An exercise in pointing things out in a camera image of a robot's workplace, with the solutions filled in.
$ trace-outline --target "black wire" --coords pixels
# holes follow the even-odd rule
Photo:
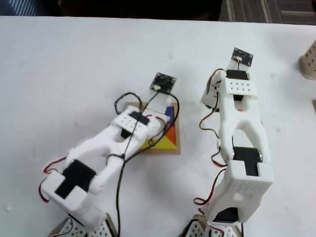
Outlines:
[[[120,98],[117,99],[117,100],[114,102],[114,108],[115,108],[116,114],[119,115],[119,114],[121,113],[121,112],[118,111],[118,102],[119,102],[121,99],[123,99],[125,96],[127,96],[127,95],[133,95],[133,96],[135,96],[135,97],[137,98],[137,100],[138,100],[138,102],[139,102],[139,111],[142,111],[143,102],[142,102],[142,100],[140,99],[140,97],[139,97],[138,95],[136,95],[135,93],[133,93],[133,92],[128,92],[128,93],[125,93],[125,94],[121,95]]]
[[[148,145],[149,145],[149,146],[153,143],[153,138],[154,138],[154,137],[159,136],[159,134],[161,134],[163,131],[165,131],[165,129],[166,129],[166,127],[167,127],[167,123],[165,123],[164,121],[163,121],[163,123],[164,123],[164,125],[163,125],[162,130],[161,130],[159,133],[157,133],[155,136],[153,136],[151,139],[148,140]]]
[[[74,228],[74,222],[73,222],[73,219],[72,219],[71,217],[68,217],[68,219],[70,219],[70,221],[71,221],[71,228],[70,228],[70,230],[68,230],[68,231],[65,232],[65,233],[56,234],[56,235],[51,235],[51,236],[49,236],[49,237],[58,237],[58,236],[63,236],[63,235],[69,234],[69,233],[73,230],[73,228]]]
[[[166,131],[162,134],[162,136],[156,140],[156,142],[154,142],[154,143],[151,144],[150,146],[145,147],[145,148],[143,148],[143,149],[137,151],[136,153],[134,153],[130,158],[128,158],[128,159],[125,160],[125,163],[128,163],[131,159],[133,159],[135,156],[139,155],[140,153],[142,153],[142,152],[144,152],[144,151],[150,149],[151,147],[154,147],[154,146],[164,137],[164,135],[171,129],[171,127],[175,124],[175,122],[176,122],[176,120],[178,119],[178,116],[179,116],[180,102],[179,102],[178,98],[175,97],[173,94],[168,93],[167,95],[170,95],[171,97],[173,97],[173,98],[176,100],[176,102],[177,102],[177,113],[176,113],[176,115],[175,115],[175,117],[174,117],[173,122],[170,124],[169,128],[166,129]]]
[[[109,157],[118,157],[118,158],[123,159],[123,154],[122,155],[118,155],[118,154],[114,154],[114,153],[109,154],[108,157],[107,157],[107,160],[105,162],[105,165],[108,165]]]
[[[55,170],[56,172],[60,173],[60,172],[59,172],[57,169],[55,169],[55,168],[47,169],[46,171],[50,172],[50,171],[52,171],[52,170]]]
[[[241,237],[243,237],[243,223],[241,224]]]
[[[124,168],[125,168],[125,164],[126,164],[126,161],[125,161],[125,154],[126,154],[126,151],[128,149],[128,146],[130,144],[130,141],[133,137],[133,134],[134,134],[134,131],[136,129],[136,126],[137,126],[137,123],[139,121],[139,119],[141,118],[141,115],[143,114],[143,112],[146,110],[146,108],[148,107],[149,103],[159,94],[159,91],[157,91],[157,93],[148,101],[147,105],[143,108],[143,110],[141,110],[141,113],[139,115],[139,118],[137,119],[136,123],[135,123],[135,126],[134,126],[134,129],[131,133],[131,135],[129,136],[129,141],[126,145],[126,148],[125,148],[125,151],[124,153],[121,155],[121,158],[123,159],[123,165],[120,169],[120,172],[119,172],[119,178],[118,178],[118,186],[117,186],[117,195],[116,195],[116,209],[117,209],[117,214],[118,214],[118,237],[120,236],[120,213],[119,213],[119,190],[120,190],[120,185],[121,185],[121,182],[122,182],[122,176],[123,176],[123,172],[124,172]]]

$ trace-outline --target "floor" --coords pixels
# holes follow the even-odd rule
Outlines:
[[[316,25],[312,0],[223,0],[219,21]]]

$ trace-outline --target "wire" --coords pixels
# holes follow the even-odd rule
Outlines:
[[[210,89],[211,89],[211,81],[212,81],[212,79],[213,79],[213,77],[214,77],[214,75],[216,74],[217,71],[224,71],[224,72],[226,72],[225,69],[218,68],[212,73],[212,75],[209,77],[209,79],[207,81],[207,84],[206,84],[206,94],[208,94]]]
[[[213,113],[215,113],[216,108],[217,108],[217,105],[218,105],[218,99],[219,99],[219,93],[217,93],[217,96],[216,96],[216,103],[215,103],[215,106],[214,106],[214,108],[212,109],[212,111],[211,111],[208,115],[206,115],[204,118],[202,118],[202,120],[201,120],[201,121],[199,122],[199,124],[198,124],[198,126],[199,126],[200,129],[202,129],[202,130],[209,130],[209,131],[214,132],[214,134],[215,134],[215,136],[217,137],[217,139],[219,139],[219,136],[218,136],[217,132],[216,132],[213,128],[205,128],[205,127],[202,127],[202,122],[203,122],[205,119],[207,119],[208,117],[210,117]]]
[[[204,211],[202,211],[202,208],[199,208],[198,211],[202,213],[203,215],[205,215]]]
[[[116,209],[117,209],[117,214],[118,214],[118,237],[120,236],[120,213],[119,213],[119,190],[120,190],[120,185],[121,185],[121,182],[122,182],[122,176],[123,176],[123,173],[124,173],[124,168],[125,168],[125,164],[127,161],[125,161],[125,154],[126,154],[126,151],[129,147],[129,144],[130,144],[130,141],[133,137],[133,134],[134,134],[134,131],[136,129],[136,126],[137,126],[137,123],[139,121],[139,119],[141,118],[141,115],[143,114],[143,112],[146,110],[146,108],[148,107],[149,103],[159,94],[159,91],[157,91],[157,93],[148,101],[148,103],[146,104],[146,106],[143,108],[143,110],[141,110],[141,113],[140,113],[140,116],[139,118],[137,119],[136,123],[135,123],[135,126],[134,126],[134,129],[131,133],[131,135],[129,136],[129,140],[128,140],[128,143],[126,145],[126,148],[125,148],[125,151],[124,153],[122,154],[122,159],[123,159],[123,165],[120,169],[120,172],[119,172],[119,178],[118,178],[118,186],[117,186],[117,194],[116,194]]]
[[[121,99],[123,99],[125,96],[127,96],[127,95],[133,95],[133,96],[135,96],[135,97],[137,98],[137,100],[138,100],[138,102],[139,102],[139,111],[142,111],[143,102],[142,102],[142,100],[140,99],[140,97],[139,97],[138,95],[136,95],[135,93],[133,93],[133,92],[128,92],[128,93],[125,93],[125,94],[121,95],[120,98],[117,99],[117,100],[114,102],[114,108],[115,108],[116,114],[119,115],[119,114],[121,113],[121,112],[118,111],[118,102],[119,102]]]
[[[154,139],[155,137],[159,136],[159,134],[161,134],[161,133],[166,129],[166,127],[167,127],[167,123],[164,122],[164,120],[163,120],[162,118],[159,118],[159,117],[157,117],[157,116],[156,116],[156,118],[163,122],[163,128],[162,128],[162,130],[161,130],[160,132],[158,132],[155,136],[151,137],[151,138],[148,140],[148,145],[149,145],[149,146],[154,142],[153,139]]]
[[[212,229],[221,232],[221,233],[222,233],[222,234],[221,234],[221,237],[224,237],[225,232],[224,232],[223,230],[221,230],[221,229],[219,229],[219,228],[216,228],[216,227],[214,227],[214,226],[211,226],[211,225],[209,225],[209,226],[210,226]]]
[[[226,170],[226,169],[222,169],[222,170],[219,171],[219,173],[217,174],[217,176],[216,176],[216,178],[215,178],[215,180],[214,180],[214,182],[213,182],[213,185],[212,185],[211,193],[209,194],[209,196],[208,196],[207,199],[202,199],[202,198],[200,198],[200,197],[196,197],[196,198],[193,200],[193,202],[194,202],[196,205],[203,206],[203,205],[207,204],[207,203],[212,199],[213,194],[214,194],[214,190],[215,190],[216,181],[217,181],[217,179],[218,179],[218,176],[219,176],[224,170]]]
[[[44,201],[44,202],[49,202],[49,200],[48,199],[46,199],[44,196],[43,196],[43,194],[41,193],[41,185],[42,185],[42,183],[45,181],[45,179],[46,178],[44,178],[43,179],[43,181],[41,181],[41,183],[39,184],[39,196],[40,196],[40,198]]]
[[[126,159],[125,163],[128,163],[131,159],[133,159],[135,156],[139,155],[140,153],[150,149],[151,147],[154,147],[163,137],[165,134],[168,133],[168,131],[171,129],[171,127],[175,124],[176,120],[178,119],[178,116],[179,116],[179,111],[180,111],[180,102],[178,100],[178,98],[176,96],[174,96],[173,94],[171,93],[165,93],[167,95],[170,95],[172,98],[174,98],[177,102],[177,112],[176,112],[176,115],[174,117],[174,120],[172,121],[172,123],[169,125],[169,127],[164,131],[164,133],[162,134],[161,137],[159,137],[156,142],[154,142],[153,144],[151,144],[150,146],[148,147],[145,147],[139,151],[137,151],[136,153],[134,153],[130,158]]]
[[[71,228],[70,228],[67,232],[62,233],[62,234],[55,234],[55,235],[52,235],[52,236],[49,236],[49,237],[58,237],[58,236],[64,236],[64,235],[66,235],[66,234],[69,234],[69,233],[73,230],[73,228],[74,228],[74,222],[73,222],[73,219],[72,219],[71,217],[68,217],[68,219],[69,219],[70,222],[71,222]]]
[[[50,174],[50,171],[52,171],[53,169],[49,169],[49,170],[48,170],[48,168],[50,168],[53,164],[57,164],[57,163],[59,163],[59,162],[65,160],[65,159],[66,159],[66,157],[63,157],[63,158],[60,158],[60,159],[58,159],[58,160],[55,160],[55,161],[49,163],[49,164],[48,164],[47,166],[45,166],[45,168],[43,169],[43,173],[45,173],[45,174]]]
[[[129,157],[128,159],[125,159],[125,155],[123,154],[124,162],[123,162],[123,166],[122,166],[122,168],[121,168],[121,170],[120,170],[120,173],[119,173],[118,186],[117,186],[117,194],[116,194],[116,209],[117,209],[117,214],[118,214],[118,237],[120,236],[120,229],[121,229],[120,213],[119,213],[119,189],[120,189],[120,184],[121,184],[121,180],[122,180],[122,176],[123,176],[123,172],[124,172],[124,168],[125,168],[126,163],[128,163],[131,159],[133,159],[135,156],[139,155],[140,153],[142,153],[142,152],[144,152],[144,151],[150,149],[151,147],[155,146],[155,145],[164,137],[164,135],[170,130],[170,128],[175,124],[175,122],[176,122],[176,120],[178,119],[178,116],[179,116],[180,102],[179,102],[178,98],[177,98],[176,96],[174,96],[173,94],[171,94],[171,93],[166,93],[166,92],[164,92],[164,93],[167,94],[167,95],[170,95],[171,97],[173,97],[173,98],[176,100],[176,102],[177,102],[177,113],[176,113],[176,115],[175,115],[175,117],[174,117],[173,122],[170,124],[169,128],[166,129],[166,130],[163,132],[162,136],[161,136],[160,138],[158,138],[158,139],[156,140],[156,142],[152,143],[152,144],[151,144],[150,146],[148,146],[148,147],[145,147],[145,148],[143,148],[143,149],[137,151],[136,153],[134,153],[134,154],[133,154],[131,157]],[[145,106],[144,109],[142,110],[141,114],[146,110],[146,108],[147,108],[147,106],[149,105],[149,103],[150,103],[158,94],[159,94],[159,91],[148,101],[148,103],[146,104],[146,106]]]
[[[243,237],[243,223],[241,224],[241,237]]]
[[[218,149],[218,152],[214,153],[212,156],[211,156],[211,160],[212,162],[214,163],[214,165],[216,165],[217,167],[220,167],[220,168],[223,168],[223,167],[226,167],[227,164],[221,164],[217,161],[214,160],[214,157],[217,156],[219,153],[221,152],[221,148]]]

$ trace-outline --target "white table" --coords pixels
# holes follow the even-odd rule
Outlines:
[[[1,236],[46,236],[65,217],[38,196],[42,167],[101,131],[124,92],[146,100],[156,72],[178,78],[173,92],[181,103],[182,154],[143,155],[127,165],[122,236],[180,234],[197,213],[193,198],[209,193],[219,171],[210,162],[216,139],[198,129],[208,113],[200,98],[209,75],[228,64],[235,46],[254,54],[250,72],[276,178],[245,224],[245,237],[312,236],[316,81],[301,76],[297,60],[315,35],[313,26],[1,17]],[[205,125],[218,129],[219,115]],[[115,223],[116,183],[117,177],[104,193]]]

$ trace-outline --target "red wire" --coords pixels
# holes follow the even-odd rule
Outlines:
[[[221,151],[221,148],[218,149],[218,152],[217,152],[217,153],[215,153],[215,154],[213,154],[213,155],[211,156],[211,160],[212,160],[212,162],[214,163],[214,165],[216,165],[217,167],[223,168],[223,167],[226,167],[227,164],[221,164],[221,163],[219,163],[219,162],[217,162],[217,161],[214,160],[214,157],[217,156],[217,155],[220,153],[220,151]]]
[[[216,228],[216,227],[214,227],[214,226],[211,226],[211,225],[209,225],[209,226],[210,226],[212,229],[215,229],[215,230],[221,232],[221,233],[222,233],[222,234],[221,234],[221,237],[224,237],[225,232],[224,232],[223,230],[221,230],[221,229],[219,229],[219,228]]]
[[[43,172],[45,174],[50,174],[50,172],[48,171],[48,168],[50,168],[53,164],[59,163],[59,162],[65,160],[65,159],[66,159],[66,157],[63,157],[63,158],[60,158],[58,160],[55,160],[55,161],[49,163],[47,166],[45,166],[45,168],[43,169]]]
[[[44,180],[43,180],[43,181],[40,183],[40,185],[39,185],[39,196],[40,196],[40,198],[41,198],[44,202],[49,202],[49,200],[46,199],[46,198],[44,198],[43,194],[41,193],[41,185],[42,185],[42,183],[45,181],[45,179],[46,179],[46,178],[44,178]]]
[[[196,205],[203,206],[203,205],[207,204],[207,203],[211,200],[211,198],[212,198],[212,196],[213,196],[213,194],[214,194],[214,189],[215,189],[215,185],[216,185],[216,181],[217,181],[217,179],[218,179],[218,176],[219,176],[224,170],[226,170],[226,169],[222,169],[222,170],[219,171],[219,173],[217,174],[217,176],[216,176],[216,178],[215,178],[215,180],[214,180],[214,182],[213,182],[213,185],[212,185],[211,193],[209,194],[209,196],[208,196],[207,199],[202,199],[202,198],[200,198],[200,197],[196,197],[196,198],[193,200],[193,202],[194,202]]]

